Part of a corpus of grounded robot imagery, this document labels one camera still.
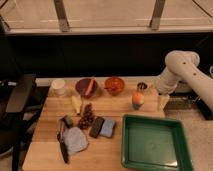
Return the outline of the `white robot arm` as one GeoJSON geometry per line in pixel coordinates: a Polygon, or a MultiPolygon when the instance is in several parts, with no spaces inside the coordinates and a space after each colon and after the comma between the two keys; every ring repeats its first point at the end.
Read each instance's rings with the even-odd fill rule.
{"type": "Polygon", "coordinates": [[[171,94],[183,79],[213,111],[213,79],[197,68],[199,62],[196,52],[169,52],[165,57],[166,67],[155,82],[157,91],[160,94],[171,94]]]}

